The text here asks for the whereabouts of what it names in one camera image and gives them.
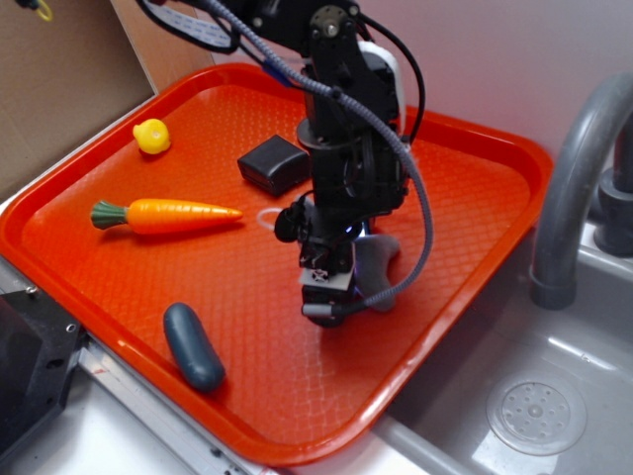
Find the orange carrot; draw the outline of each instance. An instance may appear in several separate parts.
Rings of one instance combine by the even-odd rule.
[[[151,235],[192,231],[239,220],[239,210],[182,200],[140,199],[124,208],[106,201],[92,209],[92,224],[100,230],[128,224],[135,233]]]

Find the wire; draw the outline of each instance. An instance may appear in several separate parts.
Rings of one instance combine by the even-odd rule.
[[[158,18],[154,12],[152,12],[150,6],[151,4],[146,3],[147,0],[136,0],[136,2],[138,3],[140,9],[143,11],[143,13],[149,17],[149,19],[154,22],[156,25],[158,25],[160,28],[162,28],[163,30],[166,30],[167,32],[171,33],[172,35],[175,35],[176,37],[185,40],[186,42],[192,43],[200,48],[204,48],[207,49],[209,51],[212,52],[219,52],[222,54],[231,54],[232,52],[235,52],[238,48],[237,45],[237,41],[236,38],[237,36],[233,33],[231,33],[228,37],[230,38],[230,43],[227,47],[220,47],[217,45],[211,45],[209,43],[206,43],[202,40],[199,40],[196,37],[193,37],[191,35],[189,35],[188,33],[186,33],[183,30],[179,30],[178,28],[176,28],[173,25],[170,25],[169,23],[166,23],[165,21],[161,20],[160,18]],[[157,6],[153,6],[156,8],[163,8],[166,10],[171,10],[167,7],[157,7]]]
[[[356,22],[356,32],[360,35],[360,38],[366,42],[372,42],[374,40],[371,32],[367,29],[367,25],[363,22]]]
[[[274,232],[275,225],[272,223],[268,223],[265,217],[266,215],[271,215],[273,213],[279,214],[282,211],[284,211],[283,208],[264,208],[259,213],[257,213],[257,224],[268,231]]]
[[[211,15],[211,18],[214,19],[216,24],[222,29],[223,32],[225,32],[226,35],[233,38],[234,33],[231,30],[229,30],[224,23],[222,23],[220,18],[218,18],[218,15],[215,15],[213,13],[209,13],[209,15]],[[263,59],[260,59],[249,47],[247,47],[243,43],[243,41],[240,38],[235,38],[235,41],[237,43],[237,47],[240,48],[248,57],[250,57],[253,61],[259,64],[261,67],[264,66]]]
[[[403,165],[411,181],[413,182],[413,185],[417,192],[417,199],[420,205],[426,234],[422,251],[413,269],[398,284],[353,304],[333,305],[331,306],[329,311],[334,316],[350,315],[351,313],[355,313],[358,310],[371,307],[384,299],[392,298],[396,294],[403,292],[415,281],[415,279],[422,271],[422,268],[424,267],[424,264],[426,263],[426,261],[428,260],[428,256],[430,255],[434,238],[431,210],[430,204],[428,202],[428,197],[426,195],[426,189],[424,187],[424,182],[417,169],[417,166],[415,165],[415,161],[410,155],[409,147],[401,141],[400,137],[398,137],[398,135],[396,135],[396,133],[387,124],[385,124],[366,106],[359,103],[354,98],[346,95],[338,88],[333,88],[326,84],[322,84],[295,71],[292,67],[286,64],[284,60],[279,57],[268,45],[266,45],[262,39],[260,39],[252,30],[250,30],[250,28],[248,28],[241,20],[239,20],[231,10],[229,10],[218,0],[201,0],[200,5],[202,8],[205,8],[210,13],[215,13],[227,20],[237,31],[239,31],[246,39],[248,39],[255,46],[256,49],[264,54],[280,72],[286,74],[290,79],[293,79],[297,83],[301,84],[306,90],[314,94],[334,99],[346,110],[351,111],[364,119],[370,126],[372,126],[376,130],[378,134],[380,134],[385,139],[387,144],[396,153],[401,164]]]
[[[426,88],[424,86],[424,77],[422,76],[422,71],[420,70],[415,57],[408,49],[407,45],[405,45],[403,41],[399,39],[392,31],[378,23],[376,20],[371,19],[367,15],[359,13],[358,17],[362,23],[369,25],[378,33],[384,35],[385,38],[387,38],[390,42],[392,42],[405,56],[409,65],[411,66],[411,69],[413,70],[413,74],[415,75],[415,80],[417,82],[417,114],[415,116],[415,121],[413,122],[413,127],[411,128],[411,132],[409,135],[409,142],[413,144],[422,123],[422,117],[424,115],[424,109],[426,107]]]

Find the red tray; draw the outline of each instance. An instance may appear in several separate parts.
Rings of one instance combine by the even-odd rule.
[[[236,160],[274,134],[295,143],[300,93],[257,69],[203,70],[156,97],[23,193],[0,219],[0,253],[88,331],[243,456],[272,466],[329,455],[367,430],[533,225],[551,171],[521,138],[426,114],[413,148],[436,242],[421,277],[388,314],[325,330],[301,315],[298,249],[257,223],[304,189],[274,199],[246,183]],[[160,118],[172,146],[137,149],[132,127]],[[92,206],[143,197],[241,209],[221,231],[135,236],[92,227]],[[424,233],[416,200],[378,222],[412,268]],[[226,367],[209,395],[179,374],[162,329],[189,304]]]

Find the sink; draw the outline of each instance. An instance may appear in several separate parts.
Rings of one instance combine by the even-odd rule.
[[[443,457],[430,473],[631,473],[633,264],[582,246],[576,302],[543,310],[528,295],[533,238],[388,409],[404,452]]]

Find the black cable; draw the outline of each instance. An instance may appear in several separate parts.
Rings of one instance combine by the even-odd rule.
[[[136,0],[136,2],[138,3],[138,6],[143,11],[143,13],[147,17],[149,17],[149,19],[152,22],[154,22],[163,30],[166,30],[167,32],[171,33],[172,35],[175,35],[176,37],[182,40],[185,40],[186,42],[192,43],[200,48],[204,48],[212,52],[219,52],[222,54],[231,54],[232,52],[235,52],[238,48],[239,34],[237,33],[229,33],[230,45],[228,47],[217,47],[214,45],[209,45],[208,43],[202,42],[198,40],[197,38],[192,37],[191,35],[188,35],[185,32],[178,30],[177,28],[174,28],[168,23],[165,23],[162,20],[160,20],[158,17],[156,17],[153,14],[153,12],[147,7],[147,5],[145,5],[145,2],[143,0]]]
[[[415,80],[417,81],[417,114],[415,116],[415,121],[413,122],[413,127],[411,128],[411,133],[409,135],[409,141],[413,144],[415,137],[417,136],[417,132],[419,131],[420,125],[422,123],[422,118],[424,115],[424,108],[426,107],[426,88],[424,87],[424,77],[422,76],[422,71],[413,57],[413,54],[408,49],[407,45],[403,43],[401,39],[399,39],[392,31],[378,23],[377,21],[371,19],[367,15],[363,13],[358,14],[358,18],[361,22],[369,25],[371,28],[376,30],[378,33],[382,34],[387,38],[390,42],[392,42],[405,56],[411,69],[413,70],[413,74],[415,74]]]
[[[220,18],[214,13],[209,13],[209,15],[211,16],[211,18],[214,19],[214,21],[222,29],[222,31],[225,32],[225,34],[229,35],[232,38],[232,35],[233,35],[232,31],[229,28],[227,28],[224,23],[222,23]],[[236,39],[236,41],[237,41],[237,47],[239,49],[241,49],[248,57],[250,57],[253,61],[255,61],[257,64],[259,64],[261,67],[264,67],[263,59],[258,57],[249,47],[247,47],[244,44],[244,42],[242,40]]]
[[[363,22],[356,22],[356,33],[358,33],[358,35],[360,35],[360,37],[366,42],[374,41],[371,32],[367,29],[367,25]]]

